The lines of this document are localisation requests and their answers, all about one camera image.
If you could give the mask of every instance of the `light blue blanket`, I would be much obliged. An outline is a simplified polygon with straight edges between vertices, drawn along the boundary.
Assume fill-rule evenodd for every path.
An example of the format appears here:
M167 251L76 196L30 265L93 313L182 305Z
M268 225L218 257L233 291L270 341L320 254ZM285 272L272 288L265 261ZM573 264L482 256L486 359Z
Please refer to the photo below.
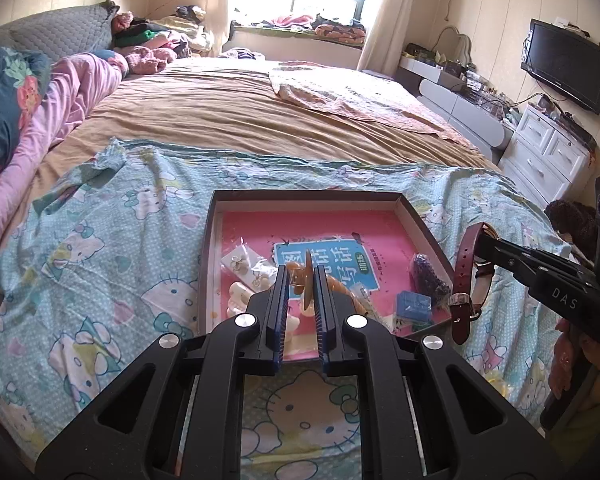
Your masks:
M204 219L216 189L403 192L451 262L467 226L567 256L548 219L486 170L364 166L112 140L36 200L0 254L0 420L35 458L163 332L196 333ZM536 424L556 315L497 270L462 355ZM314 365L250 383L244 478L356 478L357 387ZM312 388L312 402L302 392Z

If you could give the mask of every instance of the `small blue package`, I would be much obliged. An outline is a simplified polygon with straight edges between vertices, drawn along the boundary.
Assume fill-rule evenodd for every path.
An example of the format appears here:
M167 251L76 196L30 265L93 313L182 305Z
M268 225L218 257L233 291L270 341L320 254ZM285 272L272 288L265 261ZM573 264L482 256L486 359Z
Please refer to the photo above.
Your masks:
M417 294L416 292L404 290L398 294L395 313L403 319L431 323L433 321L431 298Z

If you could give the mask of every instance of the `television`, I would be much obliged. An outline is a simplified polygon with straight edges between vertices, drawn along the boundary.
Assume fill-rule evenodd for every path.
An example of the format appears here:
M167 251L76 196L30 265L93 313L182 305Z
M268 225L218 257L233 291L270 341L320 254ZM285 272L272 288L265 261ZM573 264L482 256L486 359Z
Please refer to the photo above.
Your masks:
M585 110L600 114L600 46L587 38L531 20L521 68Z

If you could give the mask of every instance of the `green label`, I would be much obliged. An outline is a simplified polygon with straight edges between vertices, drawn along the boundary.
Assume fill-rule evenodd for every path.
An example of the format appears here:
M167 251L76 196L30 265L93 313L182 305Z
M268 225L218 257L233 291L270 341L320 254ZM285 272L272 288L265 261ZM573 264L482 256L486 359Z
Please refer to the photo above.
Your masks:
M362 253L356 253L356 263L362 274L369 273L369 264L366 261L365 255Z

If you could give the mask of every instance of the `green clothing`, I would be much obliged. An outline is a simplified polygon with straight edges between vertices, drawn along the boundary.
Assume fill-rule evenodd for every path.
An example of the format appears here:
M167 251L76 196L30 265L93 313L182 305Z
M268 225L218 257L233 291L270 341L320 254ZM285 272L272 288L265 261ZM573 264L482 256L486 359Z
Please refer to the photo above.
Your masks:
M600 404L577 412L559 431L549 431L547 441L567 466L575 464L600 433Z
M122 48L124 46L142 45L146 41L153 39L155 34L155 32L146 30L144 32L141 32L137 36L129 36L128 38L115 38L114 42L116 44L116 47L119 48Z

